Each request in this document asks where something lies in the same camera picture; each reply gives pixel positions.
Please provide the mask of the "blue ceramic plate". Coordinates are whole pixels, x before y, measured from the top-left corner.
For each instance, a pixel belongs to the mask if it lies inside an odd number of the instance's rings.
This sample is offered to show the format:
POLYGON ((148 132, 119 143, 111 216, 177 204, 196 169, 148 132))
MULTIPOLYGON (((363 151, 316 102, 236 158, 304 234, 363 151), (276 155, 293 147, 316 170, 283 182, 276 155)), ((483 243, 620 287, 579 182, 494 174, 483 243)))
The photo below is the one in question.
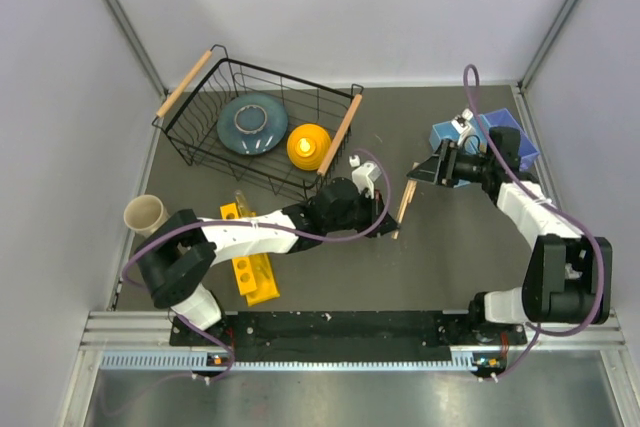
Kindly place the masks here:
POLYGON ((227 149, 243 156, 257 156, 277 147, 288 125, 288 113, 278 99, 252 93, 241 95, 222 108, 216 131, 227 149))

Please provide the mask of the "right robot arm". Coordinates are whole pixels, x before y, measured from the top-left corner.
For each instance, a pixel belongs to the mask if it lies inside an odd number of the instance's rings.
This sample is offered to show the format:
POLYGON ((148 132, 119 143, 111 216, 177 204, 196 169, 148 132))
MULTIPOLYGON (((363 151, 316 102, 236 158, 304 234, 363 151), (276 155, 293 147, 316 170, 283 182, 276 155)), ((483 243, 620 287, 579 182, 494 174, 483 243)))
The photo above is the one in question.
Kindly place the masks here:
POLYGON ((604 323, 610 314, 611 243, 567 220, 544 197, 536 177, 521 170, 519 129, 492 127, 488 134, 488 147, 480 153, 444 139, 407 174, 413 181, 440 187, 480 185, 531 249, 521 286, 475 296, 466 319, 469 335, 487 343, 504 324, 562 323, 578 328, 604 323))

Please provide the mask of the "wooden test tube clamp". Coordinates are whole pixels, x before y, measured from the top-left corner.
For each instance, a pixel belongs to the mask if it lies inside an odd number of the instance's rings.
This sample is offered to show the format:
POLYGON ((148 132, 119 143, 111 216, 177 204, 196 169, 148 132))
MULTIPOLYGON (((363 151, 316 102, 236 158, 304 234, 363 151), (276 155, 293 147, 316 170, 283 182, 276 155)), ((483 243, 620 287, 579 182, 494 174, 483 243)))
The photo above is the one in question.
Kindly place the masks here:
MULTIPOLYGON (((407 210, 408 206, 412 202, 412 199, 413 199, 413 196, 414 196, 414 193, 415 193, 415 190, 416 190, 416 186, 417 186, 417 182, 415 180, 412 180, 412 179, 410 179, 406 184, 406 187, 405 187, 402 199, 401 199, 401 203, 400 203, 400 206, 399 206, 399 209, 398 209, 397 218, 396 218, 399 227, 401 226, 401 224, 402 224, 402 222, 404 220, 405 213, 406 213, 406 210, 407 210)), ((400 233, 400 228, 399 227, 393 232, 393 234, 391 236, 391 238, 393 240, 397 240, 398 239, 398 236, 399 236, 399 233, 400 233)))

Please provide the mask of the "yellow ribbed funnel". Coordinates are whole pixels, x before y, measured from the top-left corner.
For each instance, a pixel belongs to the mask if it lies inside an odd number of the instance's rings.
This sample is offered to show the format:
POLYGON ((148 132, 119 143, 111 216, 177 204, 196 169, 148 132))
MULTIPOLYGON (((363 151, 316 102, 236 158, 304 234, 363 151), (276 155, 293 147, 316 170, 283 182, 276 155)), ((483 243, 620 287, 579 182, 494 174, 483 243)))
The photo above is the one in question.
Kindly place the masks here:
POLYGON ((296 127, 287 139, 287 155, 291 163, 303 171, 316 171, 331 145, 331 137, 318 124, 306 123, 296 127))

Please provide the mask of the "glass test tube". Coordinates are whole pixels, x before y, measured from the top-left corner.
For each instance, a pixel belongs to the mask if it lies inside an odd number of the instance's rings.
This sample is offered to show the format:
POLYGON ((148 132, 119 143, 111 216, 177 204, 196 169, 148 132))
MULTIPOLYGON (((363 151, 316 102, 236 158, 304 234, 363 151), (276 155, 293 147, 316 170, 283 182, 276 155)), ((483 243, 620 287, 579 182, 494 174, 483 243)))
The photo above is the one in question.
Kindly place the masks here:
POLYGON ((256 257, 260 276, 260 288, 274 290, 277 288, 271 263, 267 254, 259 254, 256 257))
POLYGON ((238 214, 240 217, 246 218, 246 217, 254 217, 256 215, 256 213, 251 208, 247 200, 247 197, 245 196, 242 190, 240 189, 236 190, 234 192, 234 196, 235 196, 236 208, 238 210, 238 214))

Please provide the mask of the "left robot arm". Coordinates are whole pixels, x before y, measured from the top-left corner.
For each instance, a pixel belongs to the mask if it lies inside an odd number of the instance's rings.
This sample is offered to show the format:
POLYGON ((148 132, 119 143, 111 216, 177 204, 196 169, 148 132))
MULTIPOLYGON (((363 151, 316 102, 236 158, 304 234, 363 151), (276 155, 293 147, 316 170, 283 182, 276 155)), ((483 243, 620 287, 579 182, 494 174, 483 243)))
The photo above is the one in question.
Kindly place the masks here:
POLYGON ((191 209, 171 216, 137 248, 143 285, 157 309, 171 310, 205 343, 226 334, 214 294, 202 285, 209 269, 233 258, 293 254, 323 243, 375 238, 399 227, 379 191, 338 178, 306 201, 248 219, 199 219, 191 209))

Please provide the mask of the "light blue bin left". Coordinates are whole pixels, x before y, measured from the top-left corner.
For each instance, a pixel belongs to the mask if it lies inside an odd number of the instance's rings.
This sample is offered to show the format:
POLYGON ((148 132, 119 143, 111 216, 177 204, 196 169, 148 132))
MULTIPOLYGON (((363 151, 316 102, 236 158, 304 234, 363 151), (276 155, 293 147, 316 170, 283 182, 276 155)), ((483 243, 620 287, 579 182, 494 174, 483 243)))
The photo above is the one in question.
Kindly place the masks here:
POLYGON ((454 126, 453 120, 434 124, 429 135, 429 144, 432 152, 435 153, 438 150, 443 140, 453 140, 457 142, 459 137, 460 133, 454 126))

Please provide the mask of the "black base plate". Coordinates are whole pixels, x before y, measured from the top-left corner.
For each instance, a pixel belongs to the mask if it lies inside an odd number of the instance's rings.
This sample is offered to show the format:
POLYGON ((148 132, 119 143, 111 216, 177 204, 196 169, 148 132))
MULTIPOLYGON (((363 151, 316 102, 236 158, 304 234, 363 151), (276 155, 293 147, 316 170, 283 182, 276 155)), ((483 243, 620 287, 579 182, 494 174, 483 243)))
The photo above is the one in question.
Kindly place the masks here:
POLYGON ((241 362, 435 361, 449 359, 452 347, 527 343, 515 324, 479 324, 442 311, 245 311, 207 332, 241 362))

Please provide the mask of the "yellow test tube rack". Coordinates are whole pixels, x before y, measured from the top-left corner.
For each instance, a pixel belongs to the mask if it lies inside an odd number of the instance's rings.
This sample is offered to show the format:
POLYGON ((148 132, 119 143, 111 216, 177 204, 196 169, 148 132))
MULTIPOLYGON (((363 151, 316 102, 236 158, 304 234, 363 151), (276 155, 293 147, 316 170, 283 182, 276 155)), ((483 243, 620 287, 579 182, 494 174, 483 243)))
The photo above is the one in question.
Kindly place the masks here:
POLYGON ((231 259, 236 285, 249 307, 278 298, 280 292, 266 253, 231 259))

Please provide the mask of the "beige ceramic mug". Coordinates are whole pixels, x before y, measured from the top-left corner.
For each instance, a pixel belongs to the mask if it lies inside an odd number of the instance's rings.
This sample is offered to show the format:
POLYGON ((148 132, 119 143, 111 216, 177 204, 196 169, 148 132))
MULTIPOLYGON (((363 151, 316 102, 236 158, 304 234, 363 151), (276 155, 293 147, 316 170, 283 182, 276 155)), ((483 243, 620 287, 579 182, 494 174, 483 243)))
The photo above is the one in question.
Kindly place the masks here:
POLYGON ((168 211, 155 195, 132 199, 124 209, 123 220, 128 229, 143 238, 154 234, 169 219, 168 211))

